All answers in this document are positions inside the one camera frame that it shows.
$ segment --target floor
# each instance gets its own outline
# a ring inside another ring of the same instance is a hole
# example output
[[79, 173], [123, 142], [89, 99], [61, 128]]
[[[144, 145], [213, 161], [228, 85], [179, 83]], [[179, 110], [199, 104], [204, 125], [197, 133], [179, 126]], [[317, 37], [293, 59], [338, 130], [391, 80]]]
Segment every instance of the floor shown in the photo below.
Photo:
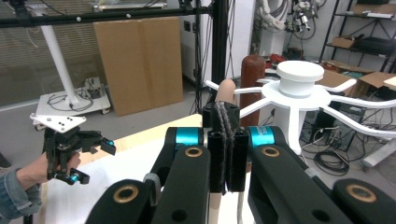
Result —
[[[184, 101], [168, 105], [149, 111], [136, 113], [118, 118], [113, 110], [108, 114], [101, 115], [99, 112], [92, 112], [84, 115], [87, 121], [80, 125], [81, 130], [98, 130], [108, 139], [118, 139], [133, 133], [144, 131], [157, 125], [186, 117], [191, 112], [194, 100], [194, 88], [189, 82], [183, 83]], [[203, 93], [203, 104], [205, 104], [208, 91]], [[0, 142], [1, 153], [12, 164], [14, 169], [28, 164], [38, 155], [43, 147], [42, 131], [37, 131], [29, 119], [31, 113], [36, 110], [36, 105], [27, 105], [10, 110], [1, 110], [0, 112]], [[262, 110], [261, 121], [266, 120], [270, 115], [270, 109]], [[360, 141], [354, 140], [351, 153], [359, 154]], [[305, 153], [307, 162], [311, 167], [316, 168], [320, 173], [320, 178], [328, 186], [340, 178], [326, 175], [309, 160], [312, 155]], [[385, 191], [390, 197], [396, 200], [396, 155], [392, 155], [385, 161], [379, 163], [375, 168], [363, 171], [360, 161], [354, 161], [350, 164], [350, 170], [344, 177], [352, 177], [372, 183], [378, 188]], [[11, 223], [22, 223], [21, 218], [13, 220]]]

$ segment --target cardboard box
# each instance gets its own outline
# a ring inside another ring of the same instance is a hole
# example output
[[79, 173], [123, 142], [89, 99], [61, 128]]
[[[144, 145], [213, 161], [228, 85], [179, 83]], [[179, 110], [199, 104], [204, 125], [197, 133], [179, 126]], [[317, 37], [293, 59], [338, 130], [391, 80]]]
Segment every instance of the cardboard box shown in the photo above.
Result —
[[[327, 86], [327, 87], [336, 87], [344, 82], [352, 79], [352, 77], [345, 76], [343, 74], [336, 73], [334, 71], [330, 71], [325, 69], [324, 74], [323, 74], [323, 79], [317, 81], [315, 84], [322, 85], [322, 86]], [[350, 93], [352, 92], [352, 89], [354, 87], [348, 88], [347, 90], [344, 91], [345, 96], [349, 96]]]
[[332, 39], [332, 45], [339, 48], [349, 49], [355, 43], [355, 41], [350, 38], [351, 37], [348, 35], [336, 36]]
[[370, 11], [374, 13], [383, 14], [394, 14], [396, 13], [396, 4], [384, 4], [384, 5], [363, 5], [356, 4], [352, 7], [354, 14], [362, 14], [363, 11]]
[[[352, 98], [364, 98], [364, 96], [366, 96], [366, 93], [371, 86], [374, 86], [377, 89], [379, 89], [380, 87], [386, 86], [385, 81], [393, 77], [396, 77], [396, 75], [381, 73], [381, 72], [370, 73], [368, 75], [359, 78], [357, 80], [357, 83], [353, 87], [348, 88], [347, 90], [344, 91], [344, 94], [345, 96]], [[325, 69], [323, 79], [317, 81], [316, 84], [328, 86], [328, 87], [336, 87], [350, 79], [352, 79], [352, 77], [348, 77], [346, 75]]]
[[359, 78], [359, 89], [353, 92], [353, 96], [361, 98], [367, 94], [367, 91], [371, 86], [379, 89], [383, 86], [387, 86], [385, 81], [396, 77], [395, 74], [382, 73], [382, 72], [373, 72], [369, 75]]
[[183, 100], [178, 18], [93, 26], [117, 116]]
[[335, 60], [326, 60], [326, 61], [322, 61], [322, 63], [326, 69], [336, 71], [337, 73], [359, 72], [366, 75], [374, 72], [374, 70], [372, 69], [366, 69], [366, 68], [350, 65], [347, 63], [341, 63]]

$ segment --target metal shelving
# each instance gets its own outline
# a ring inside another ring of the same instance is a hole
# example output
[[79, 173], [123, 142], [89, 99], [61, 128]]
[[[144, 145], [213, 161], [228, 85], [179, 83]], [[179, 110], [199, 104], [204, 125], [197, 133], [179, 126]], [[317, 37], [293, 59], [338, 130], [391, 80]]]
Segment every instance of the metal shelving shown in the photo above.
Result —
[[[352, 0], [349, 1], [349, 4], [347, 6], [347, 10], [351, 9], [352, 2], [353, 2]], [[378, 18], [378, 17], [368, 17], [366, 15], [350, 14], [350, 13], [337, 13], [336, 11], [337, 11], [337, 8], [338, 8], [338, 4], [339, 4], [339, 0], [337, 0], [336, 3], [335, 3], [334, 11], [332, 13], [332, 19], [331, 19], [331, 22], [330, 22], [330, 25], [329, 25], [328, 32], [326, 34], [326, 38], [325, 38], [325, 41], [324, 41], [324, 44], [323, 44], [322, 51], [320, 53], [319, 61], [320, 62], [322, 61], [323, 54], [324, 54], [324, 51], [325, 51], [326, 48], [334, 48], [334, 51], [332, 52], [332, 60], [334, 59], [334, 56], [335, 56], [335, 54], [336, 54], [338, 49], [345, 49], [345, 50], [349, 50], [349, 51], [352, 51], [352, 52], [361, 53], [361, 58], [359, 60], [358, 66], [361, 65], [361, 60], [363, 59], [365, 54], [370, 54], [370, 55], [374, 55], [374, 56], [377, 56], [377, 57], [384, 58], [384, 62], [382, 63], [381, 69], [379, 70], [380, 72], [384, 72], [384, 70], [385, 70], [385, 68], [386, 68], [386, 66], [387, 66], [387, 64], [389, 62], [389, 58], [390, 58], [392, 52], [395, 49], [395, 44], [390, 45], [391, 50], [389, 50], [389, 52], [386, 52], [386, 53], [372, 52], [370, 50], [361, 50], [361, 49], [357, 49], [357, 48], [353, 48], [353, 47], [347, 49], [347, 48], [341, 48], [341, 47], [333, 46], [332, 43], [329, 43], [329, 34], [330, 34], [331, 29], [332, 29], [332, 25], [333, 25], [333, 21], [334, 21], [335, 17], [344, 17], [343, 23], [341, 25], [340, 32], [338, 34], [339, 36], [343, 35], [344, 28], [345, 28], [346, 23], [347, 23], [347, 18], [360, 18], [360, 19], [363, 19], [363, 20], [372, 20], [372, 21], [369, 22], [368, 24], [363, 25], [361, 28], [359, 28], [358, 30], [356, 30], [355, 32], [353, 32], [353, 33], [351, 33], [349, 35], [354, 35], [357, 32], [361, 31], [362, 29], [372, 25], [373, 27], [372, 27], [372, 30], [371, 30], [371, 33], [370, 33], [370, 37], [373, 37], [375, 27], [377, 25], [379, 25], [382, 28], [382, 30], [385, 32], [385, 34], [388, 36], [389, 40], [393, 40], [394, 41], [395, 37], [396, 37], [396, 31], [394, 32], [393, 35], [389, 35], [388, 32], [387, 32], [387, 29], [381, 23], [381, 21], [391, 21], [391, 18]], [[390, 73], [394, 70], [394, 66], [395, 65], [393, 63], [391, 65], [390, 69], [389, 69]]]

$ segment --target white spoke arm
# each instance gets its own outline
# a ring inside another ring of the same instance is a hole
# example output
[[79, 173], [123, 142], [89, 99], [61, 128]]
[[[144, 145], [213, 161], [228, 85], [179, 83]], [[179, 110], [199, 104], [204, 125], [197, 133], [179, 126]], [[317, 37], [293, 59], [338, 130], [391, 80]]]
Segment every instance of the white spoke arm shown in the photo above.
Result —
[[214, 83], [214, 82], [212, 82], [212, 81], [207, 80], [207, 81], [205, 82], [205, 84], [206, 84], [206, 86], [212, 88], [212, 89], [215, 90], [215, 91], [218, 91], [218, 90], [219, 90], [219, 85], [216, 84], [216, 83]]
[[249, 88], [236, 89], [235, 91], [233, 91], [233, 94], [243, 94], [243, 93], [253, 93], [253, 92], [262, 92], [262, 87], [249, 87]]
[[297, 154], [301, 154], [300, 147], [300, 133], [299, 133], [299, 109], [296, 106], [290, 107], [289, 116], [289, 133], [288, 133], [288, 143], [289, 147]]
[[333, 91], [333, 92], [340, 92], [348, 89], [349, 87], [353, 86], [356, 84], [356, 79], [350, 79], [343, 84], [336, 86], [336, 87], [327, 87], [327, 86], [322, 86], [322, 85], [317, 85], [323, 88], [326, 91]]
[[[212, 88], [213, 90], [218, 91], [219, 90], [219, 85], [207, 80], [205, 82], [206, 86], [209, 88]], [[262, 92], [262, 87], [251, 87], [251, 88], [243, 88], [243, 89], [237, 89], [233, 91], [233, 94], [242, 94], [242, 93], [253, 93], [253, 92]]]
[[367, 128], [358, 122], [356, 122], [353, 119], [350, 119], [346, 115], [334, 110], [333, 108], [329, 106], [323, 106], [323, 111], [336, 119], [340, 120], [341, 122], [345, 123], [347, 126], [350, 128], [356, 130], [359, 133], [364, 133], [367, 135], [375, 136], [375, 137], [386, 137], [386, 138], [394, 138], [396, 137], [396, 132], [389, 132], [389, 131], [381, 131], [381, 130], [375, 130], [375, 129], [370, 129]]
[[253, 113], [254, 111], [256, 111], [262, 107], [265, 107], [266, 105], [269, 105], [271, 103], [272, 102], [270, 100], [268, 100], [267, 98], [260, 99], [260, 101], [254, 103], [254, 104], [248, 105], [247, 107], [241, 109], [239, 118], [240, 119], [244, 118], [247, 115]]
[[372, 102], [372, 101], [363, 101], [360, 99], [353, 99], [353, 98], [337, 96], [337, 95], [332, 95], [332, 101], [346, 103], [349, 105], [358, 105], [358, 106], [378, 108], [378, 109], [391, 108], [396, 106], [396, 100], [390, 100], [384, 102]]
[[257, 79], [257, 82], [264, 83], [264, 84], [270, 83], [272, 81], [274, 81], [274, 80], [273, 79], [269, 79], [269, 78], [259, 78], [259, 79]]

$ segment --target red cylinder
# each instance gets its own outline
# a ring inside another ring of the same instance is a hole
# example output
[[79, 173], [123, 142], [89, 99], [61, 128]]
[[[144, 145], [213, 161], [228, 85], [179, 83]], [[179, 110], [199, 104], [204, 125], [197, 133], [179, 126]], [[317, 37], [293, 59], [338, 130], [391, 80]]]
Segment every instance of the red cylinder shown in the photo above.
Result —
[[[265, 60], [257, 54], [248, 55], [242, 61], [241, 88], [261, 87], [257, 79], [265, 77]], [[261, 92], [245, 93], [240, 95], [239, 107], [241, 109], [251, 105], [262, 98]], [[260, 110], [257, 110], [240, 119], [242, 127], [257, 126], [259, 124]]]

